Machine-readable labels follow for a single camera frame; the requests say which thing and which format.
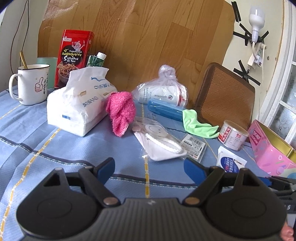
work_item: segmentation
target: triangular cutout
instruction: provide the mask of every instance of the triangular cutout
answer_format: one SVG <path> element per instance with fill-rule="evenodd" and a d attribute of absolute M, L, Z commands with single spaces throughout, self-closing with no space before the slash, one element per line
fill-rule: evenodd
<path fill-rule="evenodd" d="M 55 173 L 43 186 L 52 187 L 52 186 L 59 186 L 59 185 L 61 185 L 61 182 L 59 181 L 59 175 Z"/>
<path fill-rule="evenodd" d="M 250 174 L 244 174 L 244 180 L 242 182 L 244 186 L 259 187 L 259 183 Z"/>

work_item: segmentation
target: blue tablecloth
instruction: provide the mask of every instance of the blue tablecloth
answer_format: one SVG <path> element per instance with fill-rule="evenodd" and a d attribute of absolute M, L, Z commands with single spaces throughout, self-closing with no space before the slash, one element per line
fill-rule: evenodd
<path fill-rule="evenodd" d="M 137 104 L 137 116 L 159 121 L 168 131 L 182 138 L 183 124 L 149 112 Z M 202 164 L 216 164 L 221 143 L 203 139 L 207 149 Z M 127 130 L 119 138 L 112 132 L 111 122 L 105 117 L 85 137 L 78 137 L 47 124 L 46 102 L 24 106 L 13 100 L 8 91 L 0 93 L 0 241 L 14 241 L 22 237 L 15 212 L 20 202 L 55 167 L 75 172 L 81 167 L 98 165 L 108 157 L 115 159 L 115 173 L 106 183 L 121 201 L 126 197 L 177 197 L 182 200 L 196 185 L 185 174 L 183 161 L 148 162 L 145 170 L 141 145 Z M 266 173 L 253 160 L 252 149 L 245 145 L 236 152 L 247 160 L 258 176 Z"/>

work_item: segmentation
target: green bottle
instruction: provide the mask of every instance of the green bottle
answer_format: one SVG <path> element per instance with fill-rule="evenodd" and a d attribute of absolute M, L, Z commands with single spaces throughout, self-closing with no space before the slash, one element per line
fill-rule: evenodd
<path fill-rule="evenodd" d="M 106 57 L 107 57 L 107 55 L 105 55 L 101 52 L 98 52 L 98 54 L 96 56 L 91 55 L 89 57 L 89 60 L 87 61 L 86 67 L 89 67 L 89 66 L 103 67 L 103 63 L 104 63 L 104 60 Z"/>

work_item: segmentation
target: white and red can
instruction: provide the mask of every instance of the white and red can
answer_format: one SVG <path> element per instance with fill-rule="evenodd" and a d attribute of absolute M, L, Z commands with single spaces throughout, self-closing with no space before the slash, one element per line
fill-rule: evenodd
<path fill-rule="evenodd" d="M 237 151 L 246 141 L 248 136 L 249 133 L 244 128 L 232 121 L 225 120 L 218 139 L 224 144 L 224 146 Z"/>

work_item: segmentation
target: white wall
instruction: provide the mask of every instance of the white wall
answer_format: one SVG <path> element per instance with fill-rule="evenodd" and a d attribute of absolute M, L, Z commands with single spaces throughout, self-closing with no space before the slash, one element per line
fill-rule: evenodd
<path fill-rule="evenodd" d="M 17 29 L 20 16 L 22 14 L 26 0 L 14 0 L 6 9 L 2 25 L 0 28 L 0 91 L 8 88 L 8 80 L 11 76 L 11 70 L 9 65 L 10 46 L 12 38 Z M 24 48 L 24 55 L 27 64 L 34 64 L 37 58 L 37 43 L 38 32 L 43 20 L 45 10 L 49 0 L 29 0 L 30 1 L 30 27 L 27 36 L 27 40 Z M 264 81 L 262 82 L 261 69 L 257 68 L 250 72 L 250 75 L 262 82 L 258 87 L 256 84 L 250 83 L 255 87 L 256 100 L 254 106 L 253 116 L 256 116 L 260 104 L 262 104 L 266 92 L 269 88 L 271 78 L 273 76 L 274 68 L 276 65 L 276 57 L 278 55 L 279 44 L 282 33 L 282 19 L 283 19 L 283 2 L 282 0 L 236 0 L 240 15 L 241 23 L 251 32 L 251 26 L 249 24 L 248 16 L 251 5 L 259 5 L 266 12 L 266 23 L 264 28 L 260 31 L 260 35 L 269 30 L 269 35 L 265 39 L 267 49 L 265 51 L 264 62 Z M 19 66 L 19 51 L 22 47 L 23 39 L 25 37 L 27 27 L 27 11 L 24 14 L 23 21 L 20 25 L 20 31 L 16 36 L 15 43 L 12 51 L 12 65 L 14 73 Z M 234 30 L 239 33 L 244 33 L 239 27 L 239 23 L 235 22 Z M 246 47 L 244 40 L 233 36 L 229 48 L 226 52 L 223 66 L 233 70 L 233 68 L 240 69 L 238 61 L 241 59 L 245 68 L 247 69 L 247 61 L 252 54 L 251 45 Z"/>
<path fill-rule="evenodd" d="M 279 52 L 279 45 L 282 35 L 283 24 L 283 0 L 236 0 L 239 13 L 241 15 L 241 23 L 252 33 L 252 27 L 249 24 L 249 11 L 251 6 L 260 6 L 265 11 L 265 26 L 260 30 L 259 35 L 262 36 L 267 30 L 269 35 L 264 39 L 267 49 L 264 54 L 263 70 L 264 80 L 262 81 L 262 69 L 256 68 L 251 70 L 249 75 L 258 80 L 261 86 L 254 84 L 250 80 L 250 84 L 255 87 L 255 105 L 253 111 L 253 119 L 256 118 L 260 106 L 262 105 L 276 66 L 276 57 Z M 234 31 L 244 34 L 238 22 L 234 24 Z M 244 45 L 244 40 L 233 36 L 229 48 L 226 52 L 223 66 L 233 70 L 234 68 L 241 70 L 238 61 L 241 59 L 245 69 L 248 68 L 247 62 L 252 55 L 251 44 Z"/>
<path fill-rule="evenodd" d="M 10 48 L 25 7 L 25 2 L 26 0 L 14 0 L 6 8 L 5 12 L 0 14 L 0 20 L 3 18 L 0 27 L 0 91 L 8 88 L 9 77 L 12 75 L 10 69 Z M 48 2 L 49 0 L 29 0 L 30 26 L 23 51 L 27 64 L 36 63 L 38 33 Z M 12 69 L 14 73 L 17 72 L 17 68 L 20 66 L 19 52 L 25 38 L 27 22 L 28 14 L 26 9 L 12 49 Z"/>

